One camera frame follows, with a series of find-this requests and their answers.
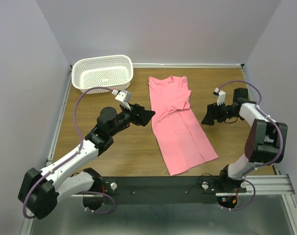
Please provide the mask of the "pink t shirt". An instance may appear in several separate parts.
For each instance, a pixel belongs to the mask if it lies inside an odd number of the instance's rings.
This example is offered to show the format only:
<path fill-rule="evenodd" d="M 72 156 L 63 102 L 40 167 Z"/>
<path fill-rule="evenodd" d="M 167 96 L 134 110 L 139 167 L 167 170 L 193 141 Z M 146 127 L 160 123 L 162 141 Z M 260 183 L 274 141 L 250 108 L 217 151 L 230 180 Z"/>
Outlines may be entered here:
<path fill-rule="evenodd" d="M 148 79 L 152 131 L 171 176 L 218 158 L 190 106 L 187 77 Z"/>

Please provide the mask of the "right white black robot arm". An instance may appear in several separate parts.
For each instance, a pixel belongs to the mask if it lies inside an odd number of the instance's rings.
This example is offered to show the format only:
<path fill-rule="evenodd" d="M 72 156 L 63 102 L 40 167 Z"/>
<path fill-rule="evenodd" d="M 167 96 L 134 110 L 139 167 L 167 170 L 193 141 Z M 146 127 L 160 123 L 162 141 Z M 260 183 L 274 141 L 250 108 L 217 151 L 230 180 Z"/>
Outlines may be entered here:
<path fill-rule="evenodd" d="M 207 113 L 201 121 L 203 125 L 212 126 L 215 122 L 239 118 L 250 126 L 244 154 L 233 164 L 226 165 L 216 181 L 218 188 L 227 192 L 239 188 L 251 171 L 282 161 L 288 126 L 266 115 L 257 102 L 249 99 L 246 88 L 234 90 L 230 105 L 226 105 L 222 89 L 216 88 L 213 94 L 217 101 L 207 106 Z"/>

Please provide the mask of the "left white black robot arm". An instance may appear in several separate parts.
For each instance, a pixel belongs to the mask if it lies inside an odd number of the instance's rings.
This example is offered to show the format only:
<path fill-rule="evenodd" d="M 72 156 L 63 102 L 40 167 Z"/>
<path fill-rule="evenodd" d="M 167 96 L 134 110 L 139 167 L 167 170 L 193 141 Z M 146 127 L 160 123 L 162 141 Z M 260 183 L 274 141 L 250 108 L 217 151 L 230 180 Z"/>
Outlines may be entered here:
<path fill-rule="evenodd" d="M 155 111 L 139 104 L 127 103 L 120 108 L 120 113 L 113 107 L 103 108 L 95 127 L 85 137 L 79 137 L 77 147 L 55 163 L 40 170 L 31 168 L 25 173 L 18 193 L 25 218 L 43 219 L 63 198 L 82 191 L 96 193 L 100 189 L 95 171 L 84 171 L 74 177 L 70 174 L 105 152 L 113 144 L 117 133 L 131 124 L 146 126 L 155 115 Z"/>

